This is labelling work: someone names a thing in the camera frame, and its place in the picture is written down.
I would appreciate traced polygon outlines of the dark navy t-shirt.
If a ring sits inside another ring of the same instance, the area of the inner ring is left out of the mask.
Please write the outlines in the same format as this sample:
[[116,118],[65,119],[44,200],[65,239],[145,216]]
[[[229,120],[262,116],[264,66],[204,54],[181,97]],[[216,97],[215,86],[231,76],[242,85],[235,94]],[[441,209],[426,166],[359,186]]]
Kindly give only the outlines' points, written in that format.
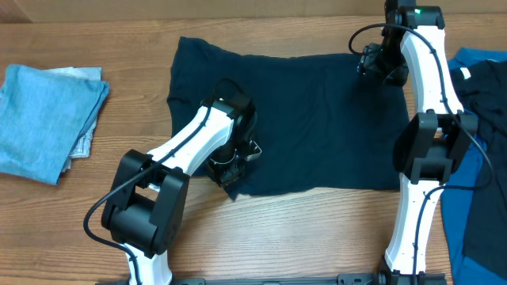
[[167,104],[174,131],[205,98],[242,90],[258,114],[261,156],[226,186],[240,195],[274,196],[312,188],[395,190],[395,140],[409,122],[401,87],[358,74],[351,54],[275,58],[239,55],[182,37]]

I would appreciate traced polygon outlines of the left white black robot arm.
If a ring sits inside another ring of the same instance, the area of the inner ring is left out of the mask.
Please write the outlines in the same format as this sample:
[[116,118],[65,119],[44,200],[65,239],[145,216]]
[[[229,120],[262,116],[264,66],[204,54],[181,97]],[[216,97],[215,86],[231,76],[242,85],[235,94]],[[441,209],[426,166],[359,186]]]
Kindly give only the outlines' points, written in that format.
[[122,157],[101,224],[127,256],[128,283],[171,283],[167,250],[181,226],[190,177],[206,165],[220,187],[240,178],[246,163],[261,155],[253,139],[256,123],[247,95],[209,97],[168,142]]

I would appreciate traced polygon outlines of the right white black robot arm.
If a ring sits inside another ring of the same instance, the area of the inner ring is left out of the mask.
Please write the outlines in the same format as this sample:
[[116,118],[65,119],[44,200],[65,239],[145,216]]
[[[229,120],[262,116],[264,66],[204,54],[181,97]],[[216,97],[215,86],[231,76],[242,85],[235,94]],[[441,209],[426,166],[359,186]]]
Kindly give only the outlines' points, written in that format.
[[381,274],[388,283],[428,282],[425,253],[436,202],[457,171],[478,120],[466,114],[452,85],[440,7],[387,1],[383,41],[359,52],[357,70],[414,89],[415,115],[396,139],[400,201]]

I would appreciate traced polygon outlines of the black t-shirt at right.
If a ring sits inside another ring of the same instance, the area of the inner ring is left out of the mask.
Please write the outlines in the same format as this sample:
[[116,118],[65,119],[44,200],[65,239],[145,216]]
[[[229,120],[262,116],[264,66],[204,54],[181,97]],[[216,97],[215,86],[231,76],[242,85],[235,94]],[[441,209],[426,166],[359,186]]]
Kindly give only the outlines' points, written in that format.
[[485,60],[469,66],[465,78],[452,72],[463,107],[478,116],[478,140],[487,158],[476,184],[464,232],[464,254],[495,275],[506,278],[506,62]]

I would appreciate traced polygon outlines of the blue t-shirt at right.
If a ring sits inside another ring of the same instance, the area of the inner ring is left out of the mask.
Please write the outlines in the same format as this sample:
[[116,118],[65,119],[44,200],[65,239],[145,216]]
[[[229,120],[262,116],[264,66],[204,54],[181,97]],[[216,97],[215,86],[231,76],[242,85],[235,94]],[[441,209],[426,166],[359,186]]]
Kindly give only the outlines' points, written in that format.
[[[487,51],[462,47],[454,59],[448,61],[450,70],[460,71],[484,60],[504,62],[504,51]],[[483,156],[471,144],[459,169],[451,175],[450,183],[473,186],[483,165]],[[441,211],[444,233],[448,243],[452,279],[455,284],[505,284],[506,280],[484,268],[463,253],[464,235],[467,227],[473,193],[463,190],[444,191],[441,195]]]

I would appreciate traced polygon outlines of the folded light blue cloth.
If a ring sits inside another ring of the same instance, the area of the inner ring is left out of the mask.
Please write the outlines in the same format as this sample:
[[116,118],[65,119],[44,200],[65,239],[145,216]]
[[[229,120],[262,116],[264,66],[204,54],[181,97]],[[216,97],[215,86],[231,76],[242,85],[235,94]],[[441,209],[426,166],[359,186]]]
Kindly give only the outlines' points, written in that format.
[[57,184],[73,157],[89,155],[108,94],[99,67],[9,65],[1,88],[2,173]]

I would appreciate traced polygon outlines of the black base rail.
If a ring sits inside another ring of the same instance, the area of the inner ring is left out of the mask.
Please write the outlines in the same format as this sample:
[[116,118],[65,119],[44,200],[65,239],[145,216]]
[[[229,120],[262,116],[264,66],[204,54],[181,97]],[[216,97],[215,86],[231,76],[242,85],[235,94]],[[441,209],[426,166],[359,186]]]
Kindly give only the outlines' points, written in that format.
[[304,277],[283,279],[174,279],[170,285],[446,285],[444,274],[412,275],[389,272],[347,273],[337,277]]

